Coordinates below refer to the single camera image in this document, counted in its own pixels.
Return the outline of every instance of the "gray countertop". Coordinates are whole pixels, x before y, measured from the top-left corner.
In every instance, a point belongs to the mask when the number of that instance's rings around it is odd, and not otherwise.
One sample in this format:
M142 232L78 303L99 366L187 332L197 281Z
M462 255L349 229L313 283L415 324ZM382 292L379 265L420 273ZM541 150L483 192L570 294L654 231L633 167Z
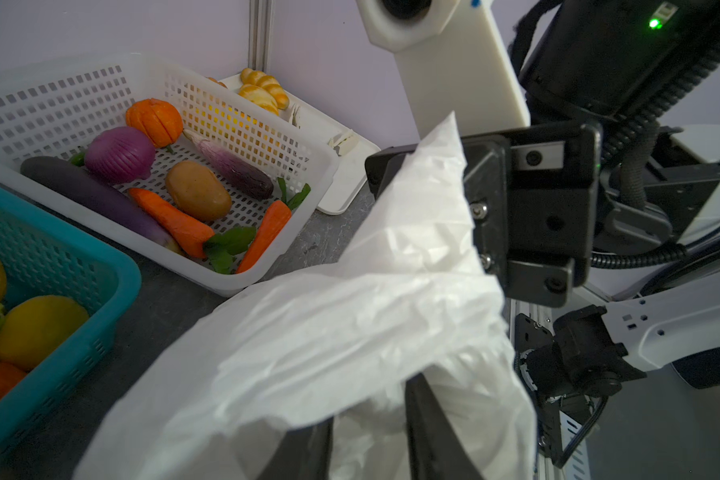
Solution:
M263 280L307 266L336 262L373 201L365 185L344 214L328 216L316 211ZM117 324L112 351L16 447L0 478L71 477L101 419L117 399L165 348L226 300L139 254L119 248L138 264L142 285L136 301Z

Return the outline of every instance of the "gray floor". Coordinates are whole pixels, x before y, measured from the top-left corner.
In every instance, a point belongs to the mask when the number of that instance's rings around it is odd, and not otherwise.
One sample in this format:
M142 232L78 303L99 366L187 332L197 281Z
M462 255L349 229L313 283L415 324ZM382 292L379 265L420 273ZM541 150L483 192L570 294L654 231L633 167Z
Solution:
M671 366L624 384L587 439L593 480L720 480L720 390Z
M266 278L335 262L372 202L366 186L344 215L315 213ZM143 284L118 323L113 351L14 450L1 478L69 478L106 411L168 345L225 300L127 253ZM158 297L164 300L155 306ZM652 372L625 384L588 442L594 480L720 480L720 398L689 388L671 370Z

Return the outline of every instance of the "white plastic basket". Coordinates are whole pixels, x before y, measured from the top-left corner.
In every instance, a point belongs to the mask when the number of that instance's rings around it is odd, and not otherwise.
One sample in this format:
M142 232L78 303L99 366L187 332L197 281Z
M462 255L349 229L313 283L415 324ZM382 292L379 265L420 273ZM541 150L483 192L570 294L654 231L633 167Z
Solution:
M185 128L231 149L273 182L285 178L290 194L300 191L304 184L312 188L250 270L237 275L217 274L207 264L174 254L18 172L21 162L29 157L68 159L102 131L125 125L125 111L144 98L171 102L181 112ZM180 139L173 150L174 154L158 151L148 180L117 187L146 188L172 201L164 185L171 166L182 160L208 165L187 139ZM336 156L326 145L310 140L288 122L191 70L153 55L87 55L0 73L0 183L223 296L232 296L257 282L288 250L330 187L337 166ZM275 197L254 200L220 179L232 196L233 206L227 216L212 224L217 233L235 225L258 226L266 208L279 197L275 186Z

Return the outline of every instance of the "teal plastic basket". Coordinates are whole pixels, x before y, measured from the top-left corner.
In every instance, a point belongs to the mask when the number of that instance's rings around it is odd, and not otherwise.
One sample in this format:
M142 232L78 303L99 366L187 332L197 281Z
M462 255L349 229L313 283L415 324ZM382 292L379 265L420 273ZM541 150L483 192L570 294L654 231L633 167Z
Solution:
M1 188L0 261L8 275L6 310L34 296L63 295L90 315L0 400L1 462L111 350L141 274L128 255Z

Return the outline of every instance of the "white plastic bag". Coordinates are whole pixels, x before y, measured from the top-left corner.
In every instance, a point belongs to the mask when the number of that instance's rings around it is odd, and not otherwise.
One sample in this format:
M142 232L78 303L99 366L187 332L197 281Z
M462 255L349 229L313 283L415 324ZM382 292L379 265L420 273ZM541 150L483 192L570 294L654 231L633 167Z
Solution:
M253 480L285 431L336 416L331 478L409 478L403 384L423 370L483 476L531 478L536 417L472 245L465 164L451 115L337 264L250 286L164 351L75 477Z

